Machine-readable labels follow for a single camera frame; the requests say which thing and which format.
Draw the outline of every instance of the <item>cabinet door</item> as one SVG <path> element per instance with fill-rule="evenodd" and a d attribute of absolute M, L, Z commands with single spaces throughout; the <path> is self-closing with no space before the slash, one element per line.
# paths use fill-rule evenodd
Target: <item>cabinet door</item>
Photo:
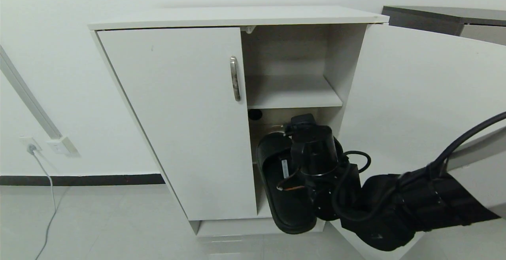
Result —
<path fill-rule="evenodd" d="M 505 85 L 506 46 L 370 25 L 338 139 L 345 151 L 372 157 L 362 182 L 422 168 L 463 132 L 504 111 Z M 413 244 L 375 251 L 334 224 L 368 259 L 398 259 Z"/>
<path fill-rule="evenodd" d="M 239 28 L 98 33 L 188 219 L 256 216 Z"/>

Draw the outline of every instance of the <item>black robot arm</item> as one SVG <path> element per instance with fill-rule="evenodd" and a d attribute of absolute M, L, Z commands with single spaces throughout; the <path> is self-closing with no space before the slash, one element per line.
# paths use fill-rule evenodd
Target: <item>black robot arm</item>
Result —
<path fill-rule="evenodd" d="M 293 117 L 285 134 L 293 141 L 291 157 L 314 214 L 340 219 L 368 245 L 393 251 L 419 231 L 498 219 L 446 172 L 448 160 L 471 136 L 506 119 L 506 112 L 477 125 L 456 139 L 432 163 L 404 174 L 375 175 L 360 185 L 359 172 L 370 165 L 363 152 L 344 152 L 331 128 L 317 125 L 311 114 Z M 359 170 L 347 156 L 360 154 L 367 164 Z"/>

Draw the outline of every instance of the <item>black slipper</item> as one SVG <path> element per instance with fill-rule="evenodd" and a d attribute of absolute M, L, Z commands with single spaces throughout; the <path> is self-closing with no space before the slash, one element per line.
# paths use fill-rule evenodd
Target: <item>black slipper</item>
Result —
<path fill-rule="evenodd" d="M 291 166 L 291 139 L 280 132 L 267 134 L 257 146 L 257 165 L 260 169 L 272 218 L 284 233 L 304 233 L 314 228 L 316 217 L 307 190 L 278 190 L 276 186 L 284 179 L 282 162 Z"/>

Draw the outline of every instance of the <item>open cabinet door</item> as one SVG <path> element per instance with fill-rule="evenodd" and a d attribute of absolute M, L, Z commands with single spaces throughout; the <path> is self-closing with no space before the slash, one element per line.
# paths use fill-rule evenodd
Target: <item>open cabinet door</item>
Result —
<path fill-rule="evenodd" d="M 372 157 L 360 174 L 363 184 L 372 175 L 424 167 L 463 132 L 504 110 L 506 46 L 374 24 L 365 33 L 338 139 L 345 151 Z M 422 236 L 382 252 L 339 221 L 332 224 L 368 260 L 398 260 Z"/>

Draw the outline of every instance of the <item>white cabinet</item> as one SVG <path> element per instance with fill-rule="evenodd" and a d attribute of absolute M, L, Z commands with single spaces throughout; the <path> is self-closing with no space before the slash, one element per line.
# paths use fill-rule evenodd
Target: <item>white cabinet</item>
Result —
<path fill-rule="evenodd" d="M 251 156 L 293 115 L 313 113 L 345 150 L 368 152 L 364 181 L 424 166 L 506 108 L 505 46 L 387 21 L 339 6 L 183 8 L 89 27 L 169 188 L 207 236 L 278 232 Z"/>

